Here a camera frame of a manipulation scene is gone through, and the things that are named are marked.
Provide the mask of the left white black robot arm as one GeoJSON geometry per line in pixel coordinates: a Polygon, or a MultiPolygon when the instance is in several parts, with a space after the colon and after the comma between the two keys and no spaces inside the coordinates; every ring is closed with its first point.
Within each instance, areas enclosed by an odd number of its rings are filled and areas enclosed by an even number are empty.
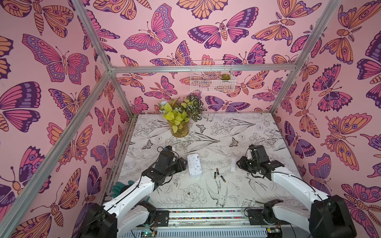
{"type": "Polygon", "coordinates": [[[73,238],[119,238],[144,223],[151,225],[156,208],[144,201],[168,177],[187,169],[187,160],[171,146],[164,147],[156,161],[133,185],[103,205],[92,205],[73,238]]]}

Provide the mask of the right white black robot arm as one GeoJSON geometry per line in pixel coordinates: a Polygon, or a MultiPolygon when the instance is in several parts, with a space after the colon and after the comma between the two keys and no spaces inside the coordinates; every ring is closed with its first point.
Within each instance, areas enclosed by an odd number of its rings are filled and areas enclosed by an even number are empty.
{"type": "Polygon", "coordinates": [[[281,199],[268,201],[264,203],[262,211],[262,218],[267,224],[274,225],[278,221],[284,221],[308,232],[311,238],[357,236],[349,209],[342,197],[331,196],[312,187],[292,174],[281,162],[270,160],[262,145],[250,145],[246,155],[236,165],[254,178],[267,179],[280,185],[305,207],[292,207],[281,199]]]}

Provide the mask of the white battery compartment cover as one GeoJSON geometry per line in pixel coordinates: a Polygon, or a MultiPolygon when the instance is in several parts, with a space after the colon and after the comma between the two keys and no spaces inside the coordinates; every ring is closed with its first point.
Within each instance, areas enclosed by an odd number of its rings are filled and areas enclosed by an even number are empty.
{"type": "Polygon", "coordinates": [[[231,163],[231,172],[235,172],[235,168],[236,168],[236,159],[235,158],[232,158],[232,163],[231,163]]]}

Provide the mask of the white digital alarm clock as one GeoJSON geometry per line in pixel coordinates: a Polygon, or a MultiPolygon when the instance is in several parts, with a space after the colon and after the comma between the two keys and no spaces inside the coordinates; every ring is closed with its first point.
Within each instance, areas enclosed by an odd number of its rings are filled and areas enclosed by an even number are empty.
{"type": "Polygon", "coordinates": [[[197,178],[202,175],[201,159],[198,154],[189,154],[187,156],[189,175],[197,178]]]}

